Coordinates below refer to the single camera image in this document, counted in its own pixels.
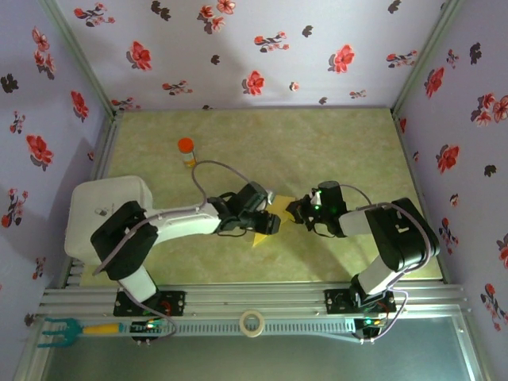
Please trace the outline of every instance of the masking tape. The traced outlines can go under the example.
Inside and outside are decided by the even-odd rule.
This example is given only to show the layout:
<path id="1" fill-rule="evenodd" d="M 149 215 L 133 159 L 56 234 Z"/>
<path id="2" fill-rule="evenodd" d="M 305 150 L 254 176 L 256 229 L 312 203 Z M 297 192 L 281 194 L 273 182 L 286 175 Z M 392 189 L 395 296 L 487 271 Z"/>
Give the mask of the masking tape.
<path id="1" fill-rule="evenodd" d="M 247 318 L 254 316 L 257 318 L 257 320 L 260 321 L 260 326 L 257 327 L 257 329 L 251 331 L 245 326 L 245 322 L 247 321 Z M 241 316 L 240 316 L 240 331 L 246 336 L 246 337 L 258 337 L 263 331 L 264 331 L 264 317 L 262 314 L 260 314 L 256 310 L 246 310 Z"/>

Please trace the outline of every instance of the small bottle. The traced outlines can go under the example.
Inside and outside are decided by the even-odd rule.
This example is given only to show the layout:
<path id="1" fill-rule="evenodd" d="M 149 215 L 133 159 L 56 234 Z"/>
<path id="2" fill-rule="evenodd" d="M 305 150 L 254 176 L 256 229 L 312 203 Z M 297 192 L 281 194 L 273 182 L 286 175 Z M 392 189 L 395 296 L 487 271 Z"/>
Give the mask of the small bottle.
<path id="1" fill-rule="evenodd" d="M 196 156 L 194 156 L 194 142 L 189 137 L 184 137 L 178 141 L 178 149 L 183 155 L 183 163 L 187 167 L 196 165 Z"/>

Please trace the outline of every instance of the yellow paper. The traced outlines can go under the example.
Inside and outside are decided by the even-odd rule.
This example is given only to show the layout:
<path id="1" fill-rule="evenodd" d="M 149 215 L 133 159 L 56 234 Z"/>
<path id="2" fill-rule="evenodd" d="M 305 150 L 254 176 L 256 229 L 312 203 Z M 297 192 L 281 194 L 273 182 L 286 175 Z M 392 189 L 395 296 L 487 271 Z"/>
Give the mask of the yellow paper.
<path id="1" fill-rule="evenodd" d="M 267 206 L 266 211 L 268 213 L 276 214 L 277 216 L 279 216 L 280 218 L 279 229 L 282 228 L 283 223 L 286 222 L 289 218 L 291 218 L 291 220 L 293 219 L 292 216 L 286 211 L 286 208 L 290 204 L 290 202 L 293 202 L 294 200 L 296 200 L 295 197 L 276 195 L 275 199 L 273 200 L 273 203 Z M 255 248 L 266 237 L 268 236 L 265 234 L 256 233 L 254 235 L 254 242 L 252 242 L 252 247 Z"/>

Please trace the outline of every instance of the floor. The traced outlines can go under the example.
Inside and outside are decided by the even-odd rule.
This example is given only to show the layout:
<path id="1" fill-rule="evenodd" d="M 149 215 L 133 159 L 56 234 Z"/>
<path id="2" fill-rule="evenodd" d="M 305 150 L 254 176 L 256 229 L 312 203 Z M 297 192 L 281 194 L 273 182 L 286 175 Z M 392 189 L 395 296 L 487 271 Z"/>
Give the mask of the floor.
<path id="1" fill-rule="evenodd" d="M 109 176 L 138 175 L 157 208 L 199 203 L 191 171 L 182 163 L 179 138 L 195 142 L 199 160 L 232 165 L 276 194 L 301 198 L 321 181 L 362 189 L 373 202 L 418 198 L 389 109 L 199 110 L 124 115 Z M 238 191 L 243 180 L 220 167 L 197 170 L 208 195 Z M 344 190 L 349 209 L 365 205 Z M 371 236 L 327 239 L 290 221 L 252 247 L 242 238 L 191 236 L 155 246 L 145 267 L 157 284 L 349 281 L 377 256 Z M 81 286 L 115 285 L 105 275 Z M 437 261 L 410 275 L 440 279 Z"/>

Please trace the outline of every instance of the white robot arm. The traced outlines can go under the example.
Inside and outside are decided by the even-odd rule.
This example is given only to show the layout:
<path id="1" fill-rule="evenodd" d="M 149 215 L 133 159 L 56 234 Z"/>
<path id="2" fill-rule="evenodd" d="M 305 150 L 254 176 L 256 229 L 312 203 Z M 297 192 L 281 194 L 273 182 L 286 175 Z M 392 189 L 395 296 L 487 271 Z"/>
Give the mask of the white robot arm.
<path id="1" fill-rule="evenodd" d="M 155 210 L 152 194 L 136 176 L 84 183 L 72 195 L 65 249 L 85 264 L 100 264 L 95 274 L 105 271 L 136 301 L 156 306 L 158 290 L 142 265 L 154 245 L 236 228 L 277 233 L 279 217 L 264 210 L 272 197 L 249 182 L 238 193 L 209 197 L 200 205 Z"/>

